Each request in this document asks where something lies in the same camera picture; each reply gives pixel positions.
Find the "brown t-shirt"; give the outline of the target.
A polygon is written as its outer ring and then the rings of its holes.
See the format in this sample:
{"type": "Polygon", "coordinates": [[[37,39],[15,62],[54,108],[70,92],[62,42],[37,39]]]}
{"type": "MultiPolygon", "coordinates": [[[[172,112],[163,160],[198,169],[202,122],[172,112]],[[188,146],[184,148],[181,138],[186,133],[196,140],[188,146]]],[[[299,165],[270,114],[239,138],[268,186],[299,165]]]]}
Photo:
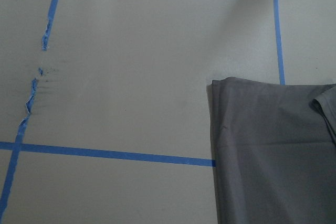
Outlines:
{"type": "Polygon", "coordinates": [[[212,82],[221,223],[335,223],[335,85],[212,82]]]}

